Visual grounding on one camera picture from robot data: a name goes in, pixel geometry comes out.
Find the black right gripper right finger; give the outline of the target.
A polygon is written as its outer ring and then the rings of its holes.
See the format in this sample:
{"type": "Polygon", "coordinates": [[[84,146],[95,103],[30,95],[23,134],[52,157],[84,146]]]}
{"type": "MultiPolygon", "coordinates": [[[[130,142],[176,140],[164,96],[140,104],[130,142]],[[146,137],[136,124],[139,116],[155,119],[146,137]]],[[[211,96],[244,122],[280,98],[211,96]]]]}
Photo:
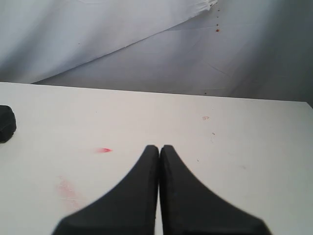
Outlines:
{"type": "Polygon", "coordinates": [[[187,168],[171,145],[160,152],[165,235],[269,235],[265,222],[223,200],[187,168]]]}

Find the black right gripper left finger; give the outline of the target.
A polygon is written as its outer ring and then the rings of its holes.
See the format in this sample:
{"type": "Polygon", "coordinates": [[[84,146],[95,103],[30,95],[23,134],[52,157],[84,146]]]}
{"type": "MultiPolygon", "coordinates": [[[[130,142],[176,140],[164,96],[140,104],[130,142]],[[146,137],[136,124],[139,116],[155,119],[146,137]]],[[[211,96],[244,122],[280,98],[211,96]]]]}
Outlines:
{"type": "Polygon", "coordinates": [[[153,235],[157,210],[159,151],[145,147],[129,173],[108,193],[63,218],[56,235],[153,235]]]}

